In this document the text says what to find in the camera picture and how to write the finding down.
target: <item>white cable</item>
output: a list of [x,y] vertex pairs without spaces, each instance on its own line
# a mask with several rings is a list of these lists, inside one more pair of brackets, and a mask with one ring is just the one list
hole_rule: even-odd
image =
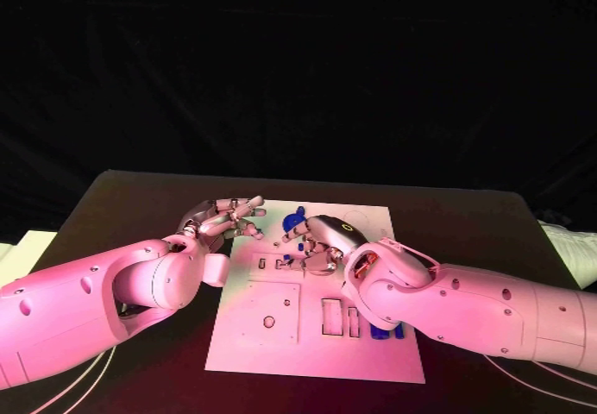
[[556,397],[556,398],[560,398],[560,399],[564,399],[566,401],[570,401],[572,403],[577,403],[577,404],[580,404],[580,405],[588,405],[589,407],[593,407],[593,408],[597,408],[597,405],[596,404],[592,404],[592,403],[586,403],[585,401],[579,401],[577,399],[572,399],[572,398],[569,398],[569,397],[566,397],[564,395],[559,395],[559,394],[554,394],[553,392],[550,392],[550,391],[546,391],[546,390],[543,390],[541,388],[537,388],[536,386],[533,386],[530,383],[527,383],[523,379],[520,379],[518,377],[515,377],[495,362],[494,362],[494,360],[489,358],[489,356],[488,355],[484,355],[484,357],[485,357],[485,359],[487,360],[489,360],[491,362],[492,362],[492,364],[494,364],[494,366],[515,380],[515,381],[518,381],[518,382],[521,382],[523,383],[523,385],[526,385],[528,388],[531,388],[533,390],[536,390],[536,391],[540,391],[540,392],[543,392],[544,394],[547,394],[547,395],[551,395],[553,397]]
[[109,361],[106,362],[103,372],[100,373],[100,376],[97,377],[94,384],[90,386],[90,389],[87,390],[83,397],[70,406],[68,410],[63,414],[68,414],[70,412],[73,412],[73,410],[76,410],[76,407],[80,405],[80,403],[84,400],[84,398],[87,397],[89,393],[94,390],[94,388],[97,386],[97,383],[100,382],[100,379],[104,377],[106,370],[109,369],[110,361],[113,360],[115,351],[116,351],[116,347],[113,348],[113,352],[110,353],[110,356],[109,356]]
[[533,362],[536,362],[537,365],[540,365],[544,369],[547,369],[557,376],[560,376],[560,377],[566,378],[567,380],[576,382],[582,386],[589,386],[592,389],[597,390],[597,386],[595,386],[593,384],[589,384],[589,382],[585,382],[585,381],[579,380],[577,378],[572,377],[570,375],[566,375],[564,373],[557,371],[554,368],[550,368],[547,365],[544,365],[541,362],[537,362],[537,361],[533,361]]
[[68,391],[71,391],[73,387],[83,381],[86,376],[90,374],[90,372],[94,369],[94,366],[97,365],[97,362],[100,362],[104,354],[106,354],[106,352],[103,352],[96,357],[94,362],[91,363],[90,367],[87,368],[84,373],[80,375],[80,377],[76,379],[76,381],[73,381],[73,384],[63,390],[63,392],[57,395],[57,397],[54,397],[54,399],[51,399],[48,401],[48,403],[41,406],[41,408],[38,408],[38,410],[32,411],[32,414],[38,414],[45,408],[48,408],[63,398],[63,396],[68,393]]

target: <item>white fabric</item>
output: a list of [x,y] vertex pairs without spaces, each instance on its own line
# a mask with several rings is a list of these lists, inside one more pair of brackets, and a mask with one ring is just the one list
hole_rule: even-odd
[[576,282],[585,289],[597,280],[597,234],[570,231],[541,222]]

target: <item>dark table surface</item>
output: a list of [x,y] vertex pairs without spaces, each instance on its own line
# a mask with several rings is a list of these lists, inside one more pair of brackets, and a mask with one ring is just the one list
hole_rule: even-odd
[[[96,180],[35,270],[171,235],[182,215],[205,199],[257,194],[266,199],[389,206],[396,239],[439,261],[579,288],[526,201],[514,193],[119,171]],[[221,289],[202,285],[194,303],[119,346],[104,378],[76,412],[590,412],[589,407],[531,391],[482,355],[420,332],[426,385],[207,372],[220,297]],[[534,385],[597,403],[590,390],[531,362],[498,361]],[[87,365],[2,391],[0,412],[31,412]],[[96,376],[97,371],[48,412],[70,407]]]

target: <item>blue object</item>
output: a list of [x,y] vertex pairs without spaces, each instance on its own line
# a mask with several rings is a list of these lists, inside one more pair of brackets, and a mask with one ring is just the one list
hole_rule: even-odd
[[299,225],[308,217],[305,216],[305,207],[301,205],[296,209],[296,213],[289,214],[283,220],[283,229],[288,233],[296,225]]
[[371,325],[371,337],[374,339],[389,339],[390,338],[390,330],[380,329],[374,324]]
[[396,339],[404,339],[404,329],[403,329],[403,322],[399,323],[399,326],[394,330]]

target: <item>robotic hand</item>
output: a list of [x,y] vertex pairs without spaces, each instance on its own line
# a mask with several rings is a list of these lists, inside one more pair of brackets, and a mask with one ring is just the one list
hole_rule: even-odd
[[342,293],[378,328],[391,330],[406,321],[432,339],[481,354],[597,374],[596,295],[439,264],[389,238],[368,242],[335,217],[311,217],[283,242],[299,236],[309,253],[288,268],[332,274],[342,261]]
[[202,281],[224,286],[223,239],[263,237],[265,198],[201,203],[178,232],[18,279],[0,290],[0,390],[67,371],[171,317]]

